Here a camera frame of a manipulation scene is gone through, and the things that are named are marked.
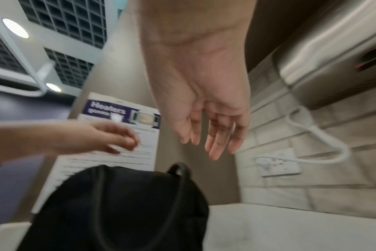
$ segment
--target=recessed light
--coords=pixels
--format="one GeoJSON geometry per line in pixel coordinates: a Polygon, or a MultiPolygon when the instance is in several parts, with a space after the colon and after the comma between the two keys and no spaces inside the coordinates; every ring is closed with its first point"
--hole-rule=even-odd
{"type": "Polygon", "coordinates": [[[2,19],[3,24],[14,34],[22,38],[29,38],[27,31],[18,23],[8,18],[2,19]]]}
{"type": "Polygon", "coordinates": [[[55,84],[46,83],[46,86],[49,87],[49,89],[52,90],[52,91],[61,92],[60,87],[58,87],[55,84]]]}

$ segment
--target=wall socket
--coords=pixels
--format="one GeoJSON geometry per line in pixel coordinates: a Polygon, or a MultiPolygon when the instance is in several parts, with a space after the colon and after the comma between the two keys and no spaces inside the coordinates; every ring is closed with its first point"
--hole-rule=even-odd
{"type": "Polygon", "coordinates": [[[279,157],[295,158],[294,148],[287,148],[266,155],[275,156],[271,161],[270,168],[258,167],[262,177],[300,174],[301,166],[297,162],[281,160],[279,157]]]}

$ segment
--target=bag handle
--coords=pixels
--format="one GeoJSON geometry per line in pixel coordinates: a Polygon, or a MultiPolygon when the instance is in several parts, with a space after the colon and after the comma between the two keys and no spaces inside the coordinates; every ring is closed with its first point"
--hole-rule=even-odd
{"type": "MultiPolygon", "coordinates": [[[[183,206],[183,197],[185,196],[187,190],[187,182],[190,179],[190,170],[184,163],[173,164],[167,173],[172,175],[177,175],[177,172],[180,171],[181,179],[178,185],[178,191],[176,198],[173,202],[172,208],[169,212],[169,216],[165,220],[163,226],[160,228],[160,231],[156,236],[150,241],[145,247],[134,249],[134,250],[123,250],[123,251],[153,251],[166,236],[170,230],[172,224],[176,221],[177,217],[181,213],[183,206]]],[[[106,236],[102,228],[102,199],[104,195],[105,187],[105,166],[99,166],[98,168],[93,168],[92,172],[95,177],[95,184],[93,188],[93,231],[95,235],[95,240],[105,251],[120,251],[106,236]]]]}

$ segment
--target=power cord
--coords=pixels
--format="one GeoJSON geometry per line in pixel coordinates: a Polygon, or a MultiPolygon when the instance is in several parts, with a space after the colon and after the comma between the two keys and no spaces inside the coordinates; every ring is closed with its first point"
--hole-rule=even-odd
{"type": "Polygon", "coordinates": [[[333,159],[329,159],[329,160],[306,160],[306,159],[298,159],[298,158],[285,158],[285,157],[280,157],[280,156],[261,155],[261,156],[257,156],[253,158],[254,162],[258,166],[268,169],[272,165],[272,162],[269,159],[275,159],[275,158],[280,159],[280,160],[293,161],[293,162],[305,163],[305,164],[331,165],[331,164],[344,162],[352,156],[351,149],[347,144],[329,135],[328,133],[326,133],[325,131],[323,131],[316,125],[311,115],[311,112],[307,108],[303,106],[297,106],[291,109],[286,115],[286,122],[291,126],[300,128],[304,131],[311,132],[320,141],[332,147],[333,149],[338,151],[340,154],[337,157],[333,159]],[[301,116],[303,120],[302,124],[299,124],[293,121],[291,118],[291,116],[297,112],[299,113],[299,115],[301,116]]]}

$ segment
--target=poster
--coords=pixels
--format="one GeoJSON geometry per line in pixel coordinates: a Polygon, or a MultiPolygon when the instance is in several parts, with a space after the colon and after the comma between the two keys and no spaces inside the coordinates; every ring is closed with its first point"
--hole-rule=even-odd
{"type": "Polygon", "coordinates": [[[108,165],[144,171],[155,169],[160,127],[158,110],[97,93],[90,93],[78,120],[112,120],[124,124],[134,129],[141,142],[133,152],[113,146],[121,152],[118,155],[93,151],[59,156],[32,209],[33,213],[39,212],[48,196],[62,182],[88,167],[108,165]]]}

